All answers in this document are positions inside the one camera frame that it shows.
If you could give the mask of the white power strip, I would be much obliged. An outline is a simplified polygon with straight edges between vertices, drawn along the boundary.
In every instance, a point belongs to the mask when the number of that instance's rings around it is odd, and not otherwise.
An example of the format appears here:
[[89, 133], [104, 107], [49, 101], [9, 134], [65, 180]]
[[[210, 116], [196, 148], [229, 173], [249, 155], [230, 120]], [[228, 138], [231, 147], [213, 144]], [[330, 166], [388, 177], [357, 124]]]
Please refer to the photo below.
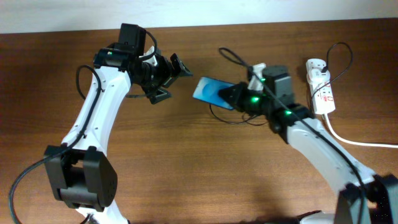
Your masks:
[[[326, 62], [322, 59], [311, 58], [307, 60], [305, 65], [307, 72], [314, 68], [322, 71], [326, 67]], [[329, 81], [314, 85], [309, 84], [312, 108], [315, 114], [328, 114], [335, 110], [335, 101]]]

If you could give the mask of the white USB charger adapter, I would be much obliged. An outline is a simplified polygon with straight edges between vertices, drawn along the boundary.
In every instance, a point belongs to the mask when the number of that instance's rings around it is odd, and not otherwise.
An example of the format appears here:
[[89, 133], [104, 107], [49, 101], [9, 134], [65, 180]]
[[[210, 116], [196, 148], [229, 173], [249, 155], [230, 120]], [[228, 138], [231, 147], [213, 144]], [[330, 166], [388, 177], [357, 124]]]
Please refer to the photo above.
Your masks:
[[329, 71], [322, 72], [321, 70], [314, 68], [311, 69], [309, 72], [307, 72], [307, 81], [311, 85], [325, 83], [329, 80], [330, 80]]

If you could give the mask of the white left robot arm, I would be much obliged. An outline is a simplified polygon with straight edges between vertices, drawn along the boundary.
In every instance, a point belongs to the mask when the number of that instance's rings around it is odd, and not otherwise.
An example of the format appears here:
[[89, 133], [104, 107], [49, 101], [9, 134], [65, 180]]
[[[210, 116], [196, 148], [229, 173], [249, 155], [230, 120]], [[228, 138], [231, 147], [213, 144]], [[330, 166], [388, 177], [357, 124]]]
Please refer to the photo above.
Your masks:
[[123, 99], [132, 84], [156, 104], [171, 96], [166, 90], [191, 71], [176, 54], [101, 49], [91, 68], [93, 79], [75, 124], [60, 146], [48, 146], [45, 170], [53, 196], [86, 216], [90, 223], [129, 223], [115, 201], [118, 176], [107, 158], [108, 140]]

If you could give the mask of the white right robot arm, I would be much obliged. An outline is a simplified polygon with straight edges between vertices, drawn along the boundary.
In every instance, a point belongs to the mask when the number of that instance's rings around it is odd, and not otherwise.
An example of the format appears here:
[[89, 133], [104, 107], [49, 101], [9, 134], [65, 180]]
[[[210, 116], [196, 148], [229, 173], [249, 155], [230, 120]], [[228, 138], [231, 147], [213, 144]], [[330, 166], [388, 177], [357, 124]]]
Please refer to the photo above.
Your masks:
[[397, 223], [397, 177], [380, 176], [360, 163], [296, 103], [285, 66], [248, 67], [248, 77], [250, 83], [220, 89], [220, 98], [240, 112], [265, 116], [271, 130], [303, 154], [338, 195], [334, 213], [309, 212], [293, 223]]

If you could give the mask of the blue Galaxy smartphone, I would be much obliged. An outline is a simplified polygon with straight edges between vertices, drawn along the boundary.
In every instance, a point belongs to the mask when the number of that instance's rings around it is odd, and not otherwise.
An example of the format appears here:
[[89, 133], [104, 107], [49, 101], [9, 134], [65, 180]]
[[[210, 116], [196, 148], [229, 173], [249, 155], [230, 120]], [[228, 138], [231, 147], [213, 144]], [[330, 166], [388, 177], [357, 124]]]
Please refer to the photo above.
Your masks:
[[233, 107], [218, 95], [220, 90], [231, 86], [233, 86], [232, 83], [209, 77], [201, 77], [192, 96], [197, 100], [204, 101], [205, 103], [209, 103], [226, 110], [233, 110]]

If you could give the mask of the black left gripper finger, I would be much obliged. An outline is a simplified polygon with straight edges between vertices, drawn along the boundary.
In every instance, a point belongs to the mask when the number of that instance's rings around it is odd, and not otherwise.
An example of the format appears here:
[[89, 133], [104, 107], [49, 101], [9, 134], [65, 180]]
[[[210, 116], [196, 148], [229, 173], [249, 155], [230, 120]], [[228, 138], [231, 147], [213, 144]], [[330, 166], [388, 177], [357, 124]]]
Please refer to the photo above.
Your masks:
[[172, 95], [169, 91], [160, 88], [149, 95], [149, 100], [154, 105], [171, 97]]
[[172, 54], [170, 61], [173, 66], [173, 77], [192, 77], [193, 73], [184, 65], [177, 54]]

